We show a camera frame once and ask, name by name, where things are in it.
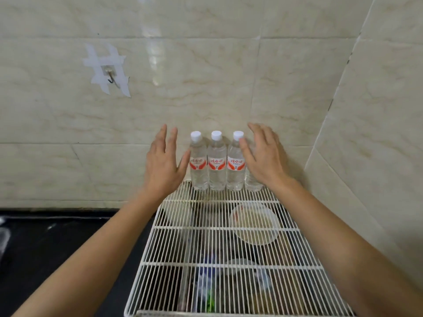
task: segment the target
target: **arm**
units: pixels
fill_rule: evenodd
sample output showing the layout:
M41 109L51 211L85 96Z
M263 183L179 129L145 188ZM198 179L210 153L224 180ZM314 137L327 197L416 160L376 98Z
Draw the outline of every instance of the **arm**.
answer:
M166 125L161 128L147 154L139 194L69 257L13 317L83 317L96 312L145 225L185 176L189 151L177 167L176 137L174 128L166 147Z
M359 316L421 316L423 294L379 251L289 177L287 156L269 127L249 124L253 156L240 140L248 169L284 204Z

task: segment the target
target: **metal grid shelf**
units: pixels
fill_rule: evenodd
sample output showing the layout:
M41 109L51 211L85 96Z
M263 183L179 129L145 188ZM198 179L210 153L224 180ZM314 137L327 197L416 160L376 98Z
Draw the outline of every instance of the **metal grid shelf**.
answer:
M158 208L125 316L355 316L266 187L198 192Z

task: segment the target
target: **person's right arm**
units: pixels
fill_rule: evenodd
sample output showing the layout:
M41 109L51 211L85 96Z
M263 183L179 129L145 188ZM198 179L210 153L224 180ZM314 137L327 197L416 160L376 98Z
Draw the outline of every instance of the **person's right arm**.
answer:
M423 316L423 292L301 184L288 175L287 156L271 128L249 124L254 156L240 140L247 167L286 207L359 316Z

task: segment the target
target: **black countertop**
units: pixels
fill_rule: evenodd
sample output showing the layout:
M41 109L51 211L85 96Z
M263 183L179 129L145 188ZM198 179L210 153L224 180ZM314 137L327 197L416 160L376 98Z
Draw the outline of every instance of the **black countertop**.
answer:
M113 212L103 213L102 218L98 217L98 213L77 214L81 218L73 218L75 214L70 217L64 215L48 218L46 214L40 214L27 219L25 214L21 214L9 218L2 225L10 229L11 238L0 262L0 317L12 315ZM96 316L123 316L152 222L151 219L140 235Z

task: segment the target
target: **water bottle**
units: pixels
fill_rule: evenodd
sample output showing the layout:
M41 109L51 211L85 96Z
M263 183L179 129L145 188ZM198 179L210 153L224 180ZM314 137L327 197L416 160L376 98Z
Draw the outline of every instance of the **water bottle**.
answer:
M244 185L245 159L239 147L239 139L244 136L242 131L234 132L234 140L228 148L228 170L226 172L226 187L240 191Z
M189 166L191 168L191 183L194 190L207 190L209 187L209 176L207 173L207 147L204 143L201 132L191 132L191 157Z
M250 150L252 154L256 152L256 145L251 144ZM262 189L263 185L257 181L257 179L251 174L248 168L245 171L245 189L251 192L259 192Z
M212 190L222 191L226 186L226 144L220 131L211 133L211 144L207 148L209 160L209 186Z

